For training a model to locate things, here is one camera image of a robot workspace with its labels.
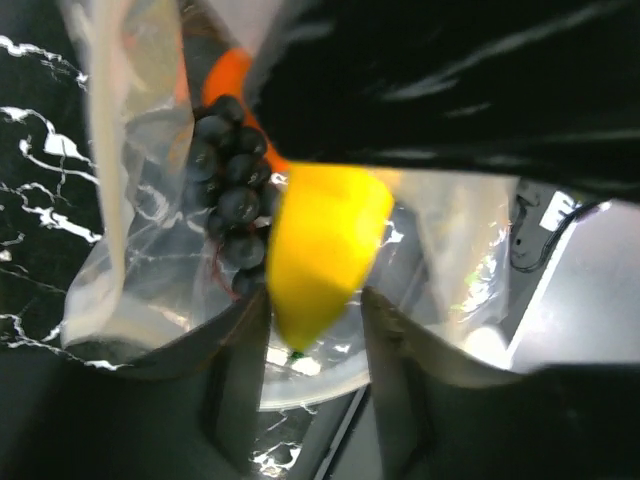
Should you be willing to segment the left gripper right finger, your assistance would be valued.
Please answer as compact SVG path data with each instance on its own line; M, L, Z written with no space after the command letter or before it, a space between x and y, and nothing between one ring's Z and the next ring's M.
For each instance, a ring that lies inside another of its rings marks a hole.
M361 295L387 479L635 479L639 368L502 370Z

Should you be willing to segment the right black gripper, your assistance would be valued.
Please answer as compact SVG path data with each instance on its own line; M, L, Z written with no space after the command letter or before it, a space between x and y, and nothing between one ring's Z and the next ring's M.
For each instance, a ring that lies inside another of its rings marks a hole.
M287 1L249 107L291 160L639 199L635 1Z

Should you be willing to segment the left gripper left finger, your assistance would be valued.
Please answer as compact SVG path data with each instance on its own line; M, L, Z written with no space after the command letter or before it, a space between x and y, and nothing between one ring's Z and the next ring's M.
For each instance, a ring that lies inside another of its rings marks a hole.
M5 479L243 479L270 332L264 289L116 372L1 355Z

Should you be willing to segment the clear dotted zip bag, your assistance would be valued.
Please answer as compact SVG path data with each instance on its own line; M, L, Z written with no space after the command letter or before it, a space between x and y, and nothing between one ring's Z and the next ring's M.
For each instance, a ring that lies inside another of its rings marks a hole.
M62 343L85 359L128 368L261 288L271 314L260 406L279 410L368 382L366 288L461 350L506 316L514 182L500 176L361 166L386 185L394 205L364 284L304 351L292 350L277 330L267 257L265 282L239 299L216 281L214 244L204 228L208 212L188 194L194 111L203 106L208 71L226 50L243 48L252 66L284 2L208 1L208 32L196 36L187 34L175 1L62 3L89 75L89 135L105 230L65 301ZM251 66L243 99L252 113L245 97ZM270 235L292 165L360 167L288 159L262 134L280 192L273 218L260 220Z

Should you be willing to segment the yellow banana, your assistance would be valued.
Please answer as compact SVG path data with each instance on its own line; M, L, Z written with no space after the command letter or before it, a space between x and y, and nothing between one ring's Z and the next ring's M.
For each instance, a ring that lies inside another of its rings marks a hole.
M292 350L308 349L364 284L393 205L364 168L292 165L266 268L276 327Z

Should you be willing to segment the dark blue grape bunch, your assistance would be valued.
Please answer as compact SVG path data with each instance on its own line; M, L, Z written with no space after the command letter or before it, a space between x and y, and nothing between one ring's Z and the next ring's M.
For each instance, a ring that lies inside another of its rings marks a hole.
M191 201L208 212L204 228L214 244L213 276L236 300L265 282L271 220L279 189L271 182L267 141L246 123L240 101L223 94L194 111L186 178Z

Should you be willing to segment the orange fruit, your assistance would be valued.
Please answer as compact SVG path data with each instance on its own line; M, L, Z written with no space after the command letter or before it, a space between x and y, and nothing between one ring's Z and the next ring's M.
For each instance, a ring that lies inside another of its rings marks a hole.
M241 47L226 50L208 71L201 88L201 100L204 113L202 118L212 111L214 103L224 96L236 100L242 107L244 118L241 126L249 126L263 132L243 99L243 85L251 66L250 55Z

